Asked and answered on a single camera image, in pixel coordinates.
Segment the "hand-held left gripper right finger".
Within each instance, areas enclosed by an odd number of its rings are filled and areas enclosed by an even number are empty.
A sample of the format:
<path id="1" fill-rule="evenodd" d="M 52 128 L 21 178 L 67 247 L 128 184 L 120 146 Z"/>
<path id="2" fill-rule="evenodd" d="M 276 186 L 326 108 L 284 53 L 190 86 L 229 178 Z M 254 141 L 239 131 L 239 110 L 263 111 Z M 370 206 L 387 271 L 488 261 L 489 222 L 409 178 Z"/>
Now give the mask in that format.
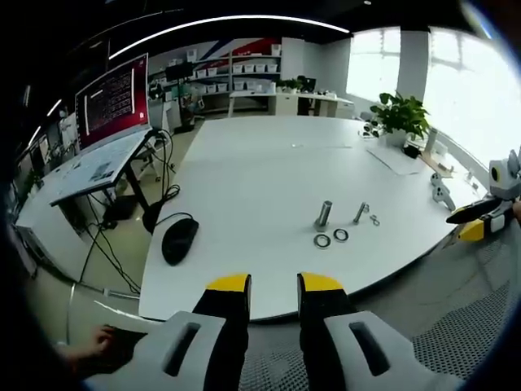
<path id="1" fill-rule="evenodd" d="M 300 348 L 311 390 L 458 390 L 462 380 L 421 364 L 414 347 L 369 311 L 358 311 L 342 285 L 297 275 Z"/>

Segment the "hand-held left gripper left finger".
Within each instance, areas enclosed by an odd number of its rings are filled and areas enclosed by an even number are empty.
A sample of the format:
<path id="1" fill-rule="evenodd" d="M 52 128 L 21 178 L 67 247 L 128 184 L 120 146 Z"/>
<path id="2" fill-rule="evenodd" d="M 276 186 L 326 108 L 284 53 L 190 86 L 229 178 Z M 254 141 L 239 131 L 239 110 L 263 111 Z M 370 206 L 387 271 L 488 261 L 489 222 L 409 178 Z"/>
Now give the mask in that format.
<path id="1" fill-rule="evenodd" d="M 89 377 L 90 390 L 236 390 L 248 346 L 252 277 L 209 283 L 191 312 L 178 311 L 146 334 L 112 374 Z"/>

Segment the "person's left hand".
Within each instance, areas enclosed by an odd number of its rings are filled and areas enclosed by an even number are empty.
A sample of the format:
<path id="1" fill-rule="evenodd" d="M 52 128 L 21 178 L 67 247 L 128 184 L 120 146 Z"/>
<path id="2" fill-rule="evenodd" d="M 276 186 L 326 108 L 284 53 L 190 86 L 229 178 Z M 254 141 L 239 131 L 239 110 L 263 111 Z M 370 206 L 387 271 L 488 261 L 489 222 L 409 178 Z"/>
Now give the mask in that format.
<path id="1" fill-rule="evenodd" d="M 76 366 L 87 359 L 102 356 L 112 344 L 114 331 L 115 328 L 108 325 L 98 327 L 88 343 L 78 346 L 60 345 L 57 351 L 71 366 Z"/>

